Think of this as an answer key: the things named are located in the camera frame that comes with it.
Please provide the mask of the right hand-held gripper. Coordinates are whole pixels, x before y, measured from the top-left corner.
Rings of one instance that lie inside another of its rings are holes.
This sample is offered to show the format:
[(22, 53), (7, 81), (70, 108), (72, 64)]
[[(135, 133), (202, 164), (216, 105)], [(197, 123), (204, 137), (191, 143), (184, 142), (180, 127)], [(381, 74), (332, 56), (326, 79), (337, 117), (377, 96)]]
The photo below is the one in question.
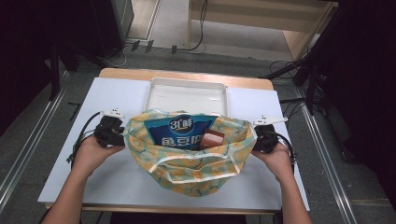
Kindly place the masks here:
[(253, 151), (260, 151), (265, 154), (271, 153), (283, 135), (275, 131), (274, 125), (287, 121), (287, 118), (261, 116), (253, 122), (254, 131), (257, 135), (256, 144)]

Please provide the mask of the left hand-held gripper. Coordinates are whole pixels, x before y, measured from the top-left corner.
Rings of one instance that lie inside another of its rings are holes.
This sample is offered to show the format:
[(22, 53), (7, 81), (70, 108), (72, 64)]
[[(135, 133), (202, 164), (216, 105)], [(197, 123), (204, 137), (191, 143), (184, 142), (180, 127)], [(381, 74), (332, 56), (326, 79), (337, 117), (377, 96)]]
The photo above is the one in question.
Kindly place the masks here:
[(108, 146), (124, 146), (123, 132), (121, 126), (122, 119), (125, 116), (117, 109), (102, 111), (99, 124), (95, 127), (94, 136), (102, 147)]

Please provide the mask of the brown cardboard box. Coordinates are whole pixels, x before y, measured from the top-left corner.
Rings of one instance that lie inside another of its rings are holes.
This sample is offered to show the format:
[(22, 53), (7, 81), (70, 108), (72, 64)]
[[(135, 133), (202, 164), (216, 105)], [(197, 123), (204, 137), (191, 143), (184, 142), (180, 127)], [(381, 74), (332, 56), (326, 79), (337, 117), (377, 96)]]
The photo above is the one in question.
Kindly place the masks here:
[(219, 147), (223, 144), (224, 134), (212, 130), (206, 130), (200, 143), (200, 149)]

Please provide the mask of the blue snack pouch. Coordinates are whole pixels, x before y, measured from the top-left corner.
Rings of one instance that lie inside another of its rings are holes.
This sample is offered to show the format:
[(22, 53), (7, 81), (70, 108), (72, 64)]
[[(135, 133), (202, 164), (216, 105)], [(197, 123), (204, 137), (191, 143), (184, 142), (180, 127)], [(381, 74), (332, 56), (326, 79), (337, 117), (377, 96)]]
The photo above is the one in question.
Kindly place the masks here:
[(182, 114), (146, 120), (144, 124), (156, 146), (196, 150), (216, 119), (217, 116)]

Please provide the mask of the white plastic tray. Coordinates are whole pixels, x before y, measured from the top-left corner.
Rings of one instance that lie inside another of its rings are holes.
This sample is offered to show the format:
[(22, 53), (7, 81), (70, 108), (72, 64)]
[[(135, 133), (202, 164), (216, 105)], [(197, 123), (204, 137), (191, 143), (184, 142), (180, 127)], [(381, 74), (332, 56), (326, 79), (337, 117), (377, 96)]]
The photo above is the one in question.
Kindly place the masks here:
[(222, 83), (155, 77), (149, 84), (145, 109), (227, 116), (227, 90)]

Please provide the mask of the citrus print cloth bag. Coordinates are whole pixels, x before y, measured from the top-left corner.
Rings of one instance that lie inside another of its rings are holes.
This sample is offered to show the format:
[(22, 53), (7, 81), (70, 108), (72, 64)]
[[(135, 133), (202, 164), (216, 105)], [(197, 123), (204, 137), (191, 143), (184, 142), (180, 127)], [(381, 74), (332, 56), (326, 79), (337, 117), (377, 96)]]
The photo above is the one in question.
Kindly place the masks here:
[(257, 135), (247, 120), (217, 116), (208, 130), (224, 134), (219, 147), (187, 150), (156, 146), (144, 122), (182, 114), (205, 115), (150, 109), (129, 119), (123, 135), (137, 164), (161, 187), (191, 197), (203, 197), (218, 191), (231, 177), (240, 174)]

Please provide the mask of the person's right hand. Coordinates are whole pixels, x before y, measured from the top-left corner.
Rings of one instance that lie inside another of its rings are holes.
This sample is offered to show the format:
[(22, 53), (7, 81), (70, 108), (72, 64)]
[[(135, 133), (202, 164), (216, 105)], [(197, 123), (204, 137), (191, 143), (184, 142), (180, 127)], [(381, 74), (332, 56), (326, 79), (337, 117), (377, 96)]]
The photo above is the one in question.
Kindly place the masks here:
[(281, 185), (289, 184), (293, 180), (294, 176), (291, 169), (290, 154), (283, 144), (278, 143), (275, 149), (269, 154), (259, 151), (252, 151), (251, 154), (265, 163)]

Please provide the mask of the person's left hand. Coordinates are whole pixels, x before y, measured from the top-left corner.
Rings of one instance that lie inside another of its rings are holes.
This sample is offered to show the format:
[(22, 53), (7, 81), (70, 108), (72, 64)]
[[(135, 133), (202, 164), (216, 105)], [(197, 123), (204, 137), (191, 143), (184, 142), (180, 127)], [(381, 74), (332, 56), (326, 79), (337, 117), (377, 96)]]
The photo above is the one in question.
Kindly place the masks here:
[(107, 158), (123, 150), (123, 147), (102, 147), (94, 136), (86, 138), (78, 149), (71, 174), (88, 178)]

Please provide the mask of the black stand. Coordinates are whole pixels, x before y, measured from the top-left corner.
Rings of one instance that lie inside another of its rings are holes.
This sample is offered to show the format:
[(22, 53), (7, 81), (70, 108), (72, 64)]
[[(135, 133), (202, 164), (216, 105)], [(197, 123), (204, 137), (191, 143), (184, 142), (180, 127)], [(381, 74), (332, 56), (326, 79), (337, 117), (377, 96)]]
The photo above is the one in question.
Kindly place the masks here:
[(264, 79), (272, 80), (287, 74), (291, 70), (297, 70), (296, 75), (293, 77), (292, 82), (296, 87), (302, 87), (305, 82), (308, 82), (308, 87), (305, 94), (305, 105), (311, 115), (314, 115), (314, 98), (315, 88), (318, 84), (318, 66), (308, 56), (302, 59), (287, 63), (283, 68), (271, 72), (269, 75), (264, 76)]

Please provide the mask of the dark cabinet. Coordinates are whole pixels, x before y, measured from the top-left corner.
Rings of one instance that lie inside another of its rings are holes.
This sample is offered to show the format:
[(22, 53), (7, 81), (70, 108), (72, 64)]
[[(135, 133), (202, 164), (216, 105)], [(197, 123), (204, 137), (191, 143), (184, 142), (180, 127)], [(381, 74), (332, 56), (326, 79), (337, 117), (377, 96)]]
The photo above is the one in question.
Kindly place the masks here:
[(95, 29), (99, 37), (98, 54), (111, 57), (120, 50), (134, 20), (132, 0), (91, 0)]

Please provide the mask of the light wooden shelf unit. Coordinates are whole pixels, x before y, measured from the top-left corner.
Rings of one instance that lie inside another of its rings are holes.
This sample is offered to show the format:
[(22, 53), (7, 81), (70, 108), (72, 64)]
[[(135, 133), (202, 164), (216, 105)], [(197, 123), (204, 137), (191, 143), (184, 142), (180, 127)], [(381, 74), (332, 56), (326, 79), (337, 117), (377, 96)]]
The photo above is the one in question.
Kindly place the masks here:
[(208, 0), (207, 21), (282, 30), (294, 61), (332, 18), (336, 0)]

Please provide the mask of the metal floor rail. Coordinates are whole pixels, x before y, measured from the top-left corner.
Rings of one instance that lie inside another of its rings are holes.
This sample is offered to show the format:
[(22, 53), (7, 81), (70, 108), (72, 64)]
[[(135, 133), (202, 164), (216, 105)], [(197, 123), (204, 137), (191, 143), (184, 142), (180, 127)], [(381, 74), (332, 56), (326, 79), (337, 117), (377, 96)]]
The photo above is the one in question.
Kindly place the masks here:
[(64, 98), (64, 93), (71, 77), (71, 73), (67, 71), (63, 72), (60, 80), (59, 92), (51, 101), (46, 104), (44, 112), (41, 114), (32, 132), (28, 136), (27, 140), (24, 142), (24, 145), (17, 159), (14, 161), (5, 179), (0, 184), (0, 215), (6, 208), (7, 202), (12, 195), (14, 189), (16, 188), (29, 160), (32, 158), (36, 146), (41, 140), (44, 132), (47, 130), (47, 127), (50, 124), (54, 113), (56, 112), (60, 102)]
[(307, 106), (308, 103), (302, 103), (304, 120), (314, 142), (323, 173), (326, 176), (326, 180), (328, 186), (330, 187), (330, 191), (332, 193), (333, 200), (335, 201), (338, 213), (343, 220), (343, 224), (358, 224), (350, 200), (347, 197), (346, 190), (336, 172), (332, 158), (326, 147), (321, 131), (319, 130), (316, 118), (310, 113)]

